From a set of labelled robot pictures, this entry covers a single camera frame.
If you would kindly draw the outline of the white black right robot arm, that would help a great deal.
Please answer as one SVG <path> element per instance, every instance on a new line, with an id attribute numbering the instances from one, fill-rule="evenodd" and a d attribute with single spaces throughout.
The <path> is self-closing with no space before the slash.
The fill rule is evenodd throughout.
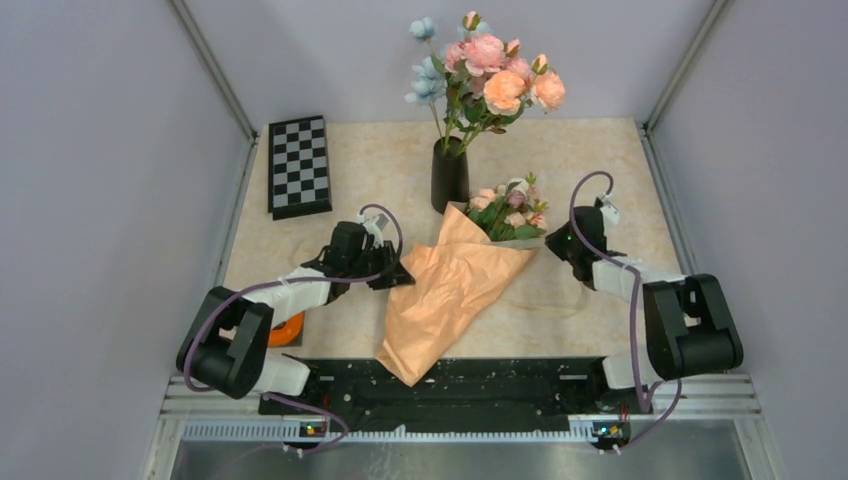
<path id="1" fill-rule="evenodd" d="M 545 238 L 547 248 L 587 288 L 630 305 L 635 334 L 627 352 L 602 358 L 586 385 L 589 404 L 612 412 L 627 389 L 731 370 L 744 347 L 719 280 L 657 269 L 607 247 L 619 217 L 609 202 L 572 210 L 568 222 Z"/>

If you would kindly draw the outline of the orange paper bouquet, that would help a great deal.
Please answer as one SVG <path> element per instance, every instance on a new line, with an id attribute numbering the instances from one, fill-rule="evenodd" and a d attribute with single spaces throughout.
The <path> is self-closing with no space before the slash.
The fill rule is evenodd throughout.
<path id="1" fill-rule="evenodd" d="M 402 259 L 415 282 L 390 294 L 376 358 L 403 384 L 422 380 L 541 247 L 548 204 L 536 183 L 529 172 L 449 202 L 435 245 Z"/>

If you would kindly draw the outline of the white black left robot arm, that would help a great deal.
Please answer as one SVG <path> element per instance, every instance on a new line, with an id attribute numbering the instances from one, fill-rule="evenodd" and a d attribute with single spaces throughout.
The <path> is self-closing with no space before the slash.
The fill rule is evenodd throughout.
<path id="1" fill-rule="evenodd" d="M 308 310 L 331 304 L 354 284 L 375 291 L 412 285 L 401 265 L 403 240 L 385 237 L 386 226 L 402 231 L 379 204 L 363 206 L 354 221 L 341 221 L 318 255 L 291 273 L 231 290 L 210 289 L 176 356 L 176 367 L 192 392 L 218 392 L 232 399 L 249 393 L 282 394 L 297 413 L 319 404 L 320 386 L 300 360 L 269 353 L 274 328 Z"/>

